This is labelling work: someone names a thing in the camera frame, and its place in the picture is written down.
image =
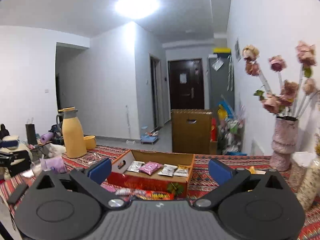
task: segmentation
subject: brown door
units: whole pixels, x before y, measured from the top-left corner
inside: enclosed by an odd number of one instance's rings
[[[204,109],[201,59],[169,61],[171,109]]]

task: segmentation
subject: red box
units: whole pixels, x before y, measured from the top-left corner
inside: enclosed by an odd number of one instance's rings
[[[154,190],[169,192],[172,188],[181,189],[182,193],[176,194],[177,197],[186,198],[188,186],[192,177],[192,168],[194,164],[194,154],[184,153],[161,153],[161,152],[142,152],[137,150],[128,150],[112,162],[112,172],[108,177],[108,183],[121,187],[136,188],[143,190]],[[143,172],[127,171],[133,161],[156,162],[161,164],[170,164],[178,166],[191,166],[188,177],[162,176],[158,175],[161,169],[155,171],[151,176]]]

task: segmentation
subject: patterned tablecloth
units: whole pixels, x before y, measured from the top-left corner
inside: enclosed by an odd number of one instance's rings
[[[126,150],[127,149],[116,147],[97,146],[95,149],[90,150],[89,153],[81,158],[70,159],[66,155],[63,155],[63,160],[65,162],[67,170],[70,171],[76,167],[87,168],[90,166],[88,164],[89,162],[100,160],[101,158],[108,157],[113,160],[124,153]],[[255,169],[257,170],[267,170],[268,168],[270,168],[269,156],[196,155],[188,193],[190,199],[192,200],[207,194],[209,191],[215,189],[218,186],[208,173],[208,161],[211,158],[218,158],[220,161],[230,166],[231,168],[249,168],[250,166],[255,166]],[[281,174],[286,180],[288,180],[290,171],[281,172]],[[6,200],[8,199],[10,194],[22,181],[27,182],[29,186],[31,186],[34,179],[26,179],[20,175],[17,175],[0,185],[0,196],[3,198],[5,204],[7,204]],[[14,217],[15,210],[18,205],[19,203],[17,203],[15,206],[8,206],[12,217]],[[311,210],[306,214],[305,225],[299,236],[299,240],[307,239],[320,239],[320,198],[318,197],[313,203],[313,207],[311,208]]]

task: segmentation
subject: white wall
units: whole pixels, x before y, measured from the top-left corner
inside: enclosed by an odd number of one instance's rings
[[[91,38],[89,49],[74,49],[60,66],[63,103],[79,110],[85,134],[140,138],[134,41],[135,24],[129,23]]]
[[[25,124],[34,117],[36,132],[55,123],[56,43],[89,47],[89,39],[51,30],[0,26],[0,123],[26,139]]]
[[[228,23],[228,46],[234,48],[239,38],[240,47],[253,44],[260,50],[258,59],[264,75],[274,93],[279,94],[277,74],[269,68],[268,58],[281,54],[288,68],[282,72],[283,79],[299,82],[300,64],[296,50],[299,40],[316,44],[317,61],[320,62],[320,1],[319,0],[231,0]],[[256,139],[265,155],[271,155],[271,140],[275,116],[261,107],[257,97],[252,96],[261,87],[259,78],[248,76],[245,62],[235,60],[235,100],[246,109],[244,152],[250,153],[251,143]],[[320,82],[320,69],[314,67],[314,78]],[[313,151],[314,133],[318,113],[309,107],[300,120],[300,150]]]
[[[139,127],[148,126],[148,131],[154,128],[152,88],[151,88],[151,67],[150,56],[158,58],[161,62],[161,94],[159,105],[160,126],[169,120],[169,98],[168,98],[168,78],[167,78],[167,60],[162,44],[150,32],[145,31],[139,25],[135,24],[135,64],[137,81],[137,101]]]
[[[179,59],[202,59],[203,80],[204,80],[204,108],[209,109],[209,79],[208,79],[208,55],[212,54],[212,46],[197,46],[177,49],[167,49],[165,51],[167,61]]]

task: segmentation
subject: floor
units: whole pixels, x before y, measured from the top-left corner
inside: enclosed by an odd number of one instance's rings
[[[125,142],[119,140],[105,140],[97,139],[98,145],[121,147],[121,148],[131,148],[135,150],[146,150],[146,151],[158,151],[158,152],[172,152],[172,131],[171,122],[168,122],[163,128],[159,130],[159,139],[155,144],[141,144],[135,143],[133,145],[128,145]],[[11,218],[7,207],[0,202],[0,221],[7,228],[10,235],[14,240],[20,240],[20,234],[16,232],[11,223]]]
[[[128,145],[126,142],[119,140],[105,140],[97,139],[98,145],[130,148],[135,150],[146,150],[146,151],[158,151],[158,152],[172,152],[172,132],[171,132],[171,122],[168,122],[164,127],[159,130],[159,139],[155,144],[141,144],[135,143],[133,145]]]

